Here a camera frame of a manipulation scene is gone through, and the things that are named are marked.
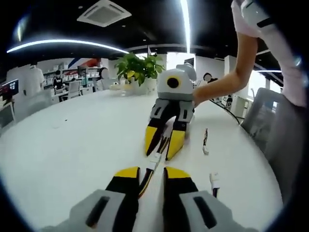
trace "potted plant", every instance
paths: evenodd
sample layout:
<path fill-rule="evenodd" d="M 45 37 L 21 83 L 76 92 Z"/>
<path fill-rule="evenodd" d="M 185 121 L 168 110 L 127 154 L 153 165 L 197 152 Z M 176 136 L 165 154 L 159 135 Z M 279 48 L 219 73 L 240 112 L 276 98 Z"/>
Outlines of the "potted plant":
<path fill-rule="evenodd" d="M 147 82 L 151 79 L 156 80 L 158 73 L 161 73 L 165 68 L 157 64 L 162 60 L 158 56 L 149 56 L 147 58 L 139 58 L 133 53 L 124 55 L 115 65 L 118 68 L 118 78 L 124 77 L 133 85 L 133 89 L 138 94 L 147 92 Z"/>

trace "white desk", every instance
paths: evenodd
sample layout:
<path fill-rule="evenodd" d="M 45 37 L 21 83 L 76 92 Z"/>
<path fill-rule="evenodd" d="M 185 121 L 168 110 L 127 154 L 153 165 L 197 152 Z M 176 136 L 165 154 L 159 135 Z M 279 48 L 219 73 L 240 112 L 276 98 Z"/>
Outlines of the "white desk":
<path fill-rule="evenodd" d="M 113 95 L 100 91 L 53 105 L 0 138 L 3 183 L 35 228 L 67 219 L 72 206 L 96 189 L 105 189 L 121 169 L 139 166 L 143 175 L 148 165 L 144 132 L 156 96 Z M 202 153 L 206 127 L 209 156 Z M 140 199 L 136 232 L 162 231 L 164 165 L 162 159 Z M 199 190 L 210 191 L 209 174 L 219 172 L 218 199 L 245 227 L 262 230 L 282 207 L 264 155 L 237 122 L 211 102 L 196 109 L 190 141 L 167 165 L 187 171 Z"/>

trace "computer monitor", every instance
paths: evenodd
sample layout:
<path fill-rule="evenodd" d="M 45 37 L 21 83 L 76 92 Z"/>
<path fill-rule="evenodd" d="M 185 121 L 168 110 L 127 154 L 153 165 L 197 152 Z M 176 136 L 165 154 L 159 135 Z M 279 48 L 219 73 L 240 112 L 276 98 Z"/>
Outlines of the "computer monitor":
<path fill-rule="evenodd" d="M 0 135 L 15 123 L 12 103 L 6 104 L 0 109 Z"/>
<path fill-rule="evenodd" d="M 18 79 L 5 83 L 0 87 L 0 96 L 5 101 L 19 92 Z"/>

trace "black ceiling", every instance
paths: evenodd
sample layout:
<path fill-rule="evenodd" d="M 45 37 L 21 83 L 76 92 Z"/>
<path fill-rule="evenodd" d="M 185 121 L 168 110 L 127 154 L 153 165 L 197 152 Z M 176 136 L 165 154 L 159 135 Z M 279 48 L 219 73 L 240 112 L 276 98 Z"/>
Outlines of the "black ceiling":
<path fill-rule="evenodd" d="M 159 47 L 157 51 L 186 51 L 180 0 L 113 0 L 132 16 L 105 28 L 78 22 L 76 19 L 97 1 L 25 0 L 7 3 L 11 6 L 6 9 L 14 10 L 0 16 L 1 21 L 6 22 L 3 43 L 0 44 L 2 73 L 32 61 L 67 57 L 115 58 L 120 55 L 108 49 L 80 44 L 41 44 L 6 54 L 9 48 L 43 39 L 84 40 L 124 50 L 147 44 L 180 44 L 183 47 Z M 192 53 L 210 58 L 236 55 L 231 1 L 188 0 Z M 15 32 L 18 22 L 24 22 L 21 42 Z M 259 51 L 266 49 L 264 42 L 259 41 Z M 279 69 L 270 53 L 257 56 L 256 63 L 267 69 Z"/>

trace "pink shirt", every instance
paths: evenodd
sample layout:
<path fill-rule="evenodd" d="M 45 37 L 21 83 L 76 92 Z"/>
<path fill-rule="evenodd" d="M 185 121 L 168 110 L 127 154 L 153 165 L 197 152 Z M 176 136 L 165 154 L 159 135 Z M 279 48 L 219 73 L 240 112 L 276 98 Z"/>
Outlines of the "pink shirt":
<path fill-rule="evenodd" d="M 283 95 L 294 105 L 306 106 L 302 71 L 295 65 L 292 51 L 281 33 L 277 29 L 261 33 L 256 28 L 249 26 L 235 1 L 232 2 L 232 12 L 236 32 L 263 39 L 272 55 L 277 59 L 283 75 Z"/>

